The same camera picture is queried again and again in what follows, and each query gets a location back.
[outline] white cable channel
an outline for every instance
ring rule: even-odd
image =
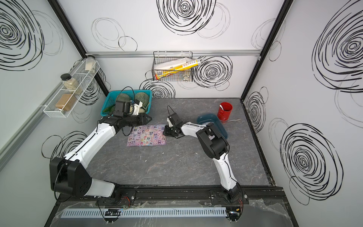
[[[168,218],[168,217],[226,217],[225,207],[168,207],[168,208],[129,208],[105,218]],[[102,218],[98,208],[68,208],[61,218]]]

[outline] black jar lid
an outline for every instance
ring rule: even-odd
[[[69,73],[65,73],[65,74],[61,75],[62,80],[69,80],[71,78],[72,78],[72,76]]]

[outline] red utensil holder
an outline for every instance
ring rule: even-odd
[[[233,106],[229,102],[222,102],[220,105],[223,107],[223,110],[221,107],[219,107],[217,117],[221,121],[227,121],[229,118],[229,115],[231,114]]]

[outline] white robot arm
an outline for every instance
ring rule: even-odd
[[[198,138],[197,132],[205,128],[208,128],[208,125],[197,125],[187,122],[182,125],[181,132],[184,135],[191,135]],[[219,159],[213,157],[213,162],[216,164],[222,187],[224,187],[227,191],[233,189],[236,186],[237,181],[235,180],[235,177],[232,173],[231,165],[229,164],[228,153],[223,153]]]
[[[221,186],[227,193],[226,200],[232,201],[241,191],[235,180],[228,160],[229,144],[213,123],[204,125],[183,122],[174,112],[167,118],[163,134],[174,138],[191,135],[198,138],[205,154],[213,159],[219,173]]]
[[[123,113],[123,110],[129,109],[127,106],[119,112],[118,109],[117,105],[113,116],[103,117],[96,129],[75,149],[63,158],[56,157],[50,162],[50,181],[53,191],[78,198],[83,196],[117,197],[113,195],[114,183],[93,179],[86,168],[101,147],[122,127],[145,125],[151,120],[145,113],[138,115]],[[226,192],[226,200],[232,201],[241,188],[235,180],[228,161],[227,147],[229,145],[215,125],[213,123],[206,125],[183,123],[176,113],[170,115],[167,121],[169,126],[165,127],[164,135],[176,138],[179,138],[179,134],[191,135],[199,139],[204,152],[213,159],[217,167],[221,185]]]

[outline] spice jar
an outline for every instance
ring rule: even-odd
[[[94,73],[94,71],[96,69],[95,63],[96,63],[95,57],[93,55],[88,55],[86,58],[85,70],[90,71],[91,73]]]
[[[56,111],[70,111],[77,99],[72,94],[63,94],[56,104]]]
[[[69,73],[65,73],[63,75],[61,75],[61,79],[63,80],[63,85],[68,89],[68,90],[76,90],[74,92],[75,95],[80,95],[82,93],[82,88],[79,87],[79,83],[76,79],[74,79]]]

